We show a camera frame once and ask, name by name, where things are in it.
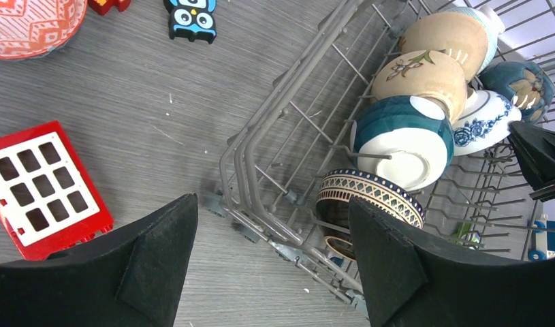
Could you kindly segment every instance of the red frame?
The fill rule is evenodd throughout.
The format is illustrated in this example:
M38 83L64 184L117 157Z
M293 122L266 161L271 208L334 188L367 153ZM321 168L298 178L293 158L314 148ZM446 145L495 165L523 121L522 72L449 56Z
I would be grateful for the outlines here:
M124 12L129 5L131 0L106 0L104 5L101 5L97 0L89 0L89 7L95 10L97 14L105 16L111 10L112 7L116 7L120 12Z
M27 247L24 247L18 239L16 232L8 223L6 217L0 214L0 221L12 239L22 257L26 260L45 260L51 253L58 252L69 247L73 247L78 241L86 242L95 237L95 233L100 231L106 233L113 228L114 220L105 206L99 192L95 188L93 181L86 173L86 170L79 159L77 152L73 148L67 134L61 127L60 122L51 121L49 123L26 129L15 134L10 134L0 138L0 150L25 142L39 136L56 132L71 157L75 167L79 171L86 187L91 192L93 199L99 207L99 212L60 230L42 240L39 240Z

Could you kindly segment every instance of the metal wire rack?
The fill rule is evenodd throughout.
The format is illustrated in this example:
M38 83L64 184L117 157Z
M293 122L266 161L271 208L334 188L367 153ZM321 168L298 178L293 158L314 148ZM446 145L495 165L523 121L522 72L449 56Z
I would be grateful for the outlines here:
M315 37L291 68L273 82L273 91L249 122L227 141L219 161L221 190L202 197L203 206L231 217L244 236L269 243L283 259L364 315L357 265L331 260L318 226L349 231L316 219L315 185L328 168L344 168L340 165L349 165L348 157L361 156L346 146L348 129L367 102L375 74L399 55L395 49L404 29L453 2L341 1L318 24ZM508 0L494 10L503 17L529 2ZM555 18L555 5L551 0L544 3L547 10L507 27L507 32L536 18ZM518 50L555 37L555 31L548 33L515 48L500 44L495 60L523 60ZM555 83L555 49L526 60L537 62ZM555 101L542 123L552 122ZM265 151L271 144L277 149L273 156ZM288 156L291 152L302 155ZM502 141L482 155L457 158L436 183L414 195L426 204L425 231L478 251L524 259L536 230L531 226L541 212L529 191L511 147ZM299 226L307 223L310 228L302 231ZM456 234L460 223L469 224L469 232L479 238Z

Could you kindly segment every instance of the wooden surface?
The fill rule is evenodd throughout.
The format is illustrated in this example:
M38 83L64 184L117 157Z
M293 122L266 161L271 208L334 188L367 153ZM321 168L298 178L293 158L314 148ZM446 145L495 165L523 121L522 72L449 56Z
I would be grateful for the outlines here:
M222 0L215 10L219 36L211 46L169 40L168 15L160 1L133 0L126 12L112 10L104 17L89 10L64 49L43 59L0 61L0 137L58 119L116 227L184 193L214 191L220 186L219 158L227 138L247 122L271 92L271 82L293 63L318 22L337 3ZM384 10L396 12L397 3L385 1ZM367 44L376 40L382 27L378 19ZM371 68L392 42L382 42L381 52L368 63ZM358 53L363 59L365 52ZM327 57L339 61L335 52ZM352 76L346 70L340 80ZM313 78L324 80L320 74ZM355 92L363 88L360 85ZM314 88L306 87L296 101L311 102L305 98L311 92ZM340 89L333 84L328 92L333 96ZM326 97L313 112L331 108L333 101L337 99ZM342 105L343 114L354 101ZM339 122L343 115L335 118ZM282 126L283 131L276 133L284 136L288 125ZM330 130L338 128L333 125ZM284 153L285 163L299 160L306 140L315 135L308 125L303 131L309 139L300 136L303 141ZM278 146L269 144L267 149ZM307 163L313 170L319 165L319 153ZM345 157L336 162L349 164ZM301 171L299 185L315 173L312 169ZM301 221L300 226L307 224ZM19 258L0 224L0 262ZM282 261L267 244L251 244L233 230L229 219L200 210L175 326L368 326L368 322Z

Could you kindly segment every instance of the square hole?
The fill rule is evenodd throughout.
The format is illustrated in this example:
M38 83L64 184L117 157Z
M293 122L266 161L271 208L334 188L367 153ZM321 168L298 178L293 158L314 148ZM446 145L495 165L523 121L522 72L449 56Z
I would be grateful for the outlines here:
M19 176L9 157L0 159L0 173L5 181L10 181Z
M59 162L61 160L61 156L54 148L51 142L39 145L39 150L41 151L46 163L49 165L54 164L55 162Z
M49 202L46 206L56 221L63 221L69 217L67 209L63 206L63 202L59 199Z
M11 187L10 191L20 206L26 206L27 204L31 204L35 201L29 191L29 188L24 183Z
M75 209L76 213L80 213L81 211L86 210L89 206L86 205L84 198L82 197L79 191L75 191L67 196L71 205Z
M60 167L59 169L55 169L52 173L54 174L54 177L57 178L59 185L63 189L68 189L69 187L75 185L75 182L71 177L71 173L66 167Z
M27 218L35 229L35 232L40 232L41 230L48 227L48 221L46 221L46 218L39 208L35 208L27 212Z
M41 193L41 196L43 198L54 194L54 188L52 188L52 185L50 184L50 181L48 180L46 175L41 175L33 178L33 183L35 183L35 186L37 187L39 193Z
M25 167L27 172L34 172L35 170L41 168L37 157L31 150L24 150L16 154L22 166Z

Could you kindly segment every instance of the red toy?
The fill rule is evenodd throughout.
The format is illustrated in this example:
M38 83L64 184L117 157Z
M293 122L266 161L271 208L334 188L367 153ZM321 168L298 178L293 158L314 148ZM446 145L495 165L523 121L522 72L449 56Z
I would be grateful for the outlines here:
M120 12L124 12L130 4L131 0L89 0L89 7L101 16L105 16L112 7L116 7Z
M58 121L0 138L0 221L26 260L44 260L112 229Z

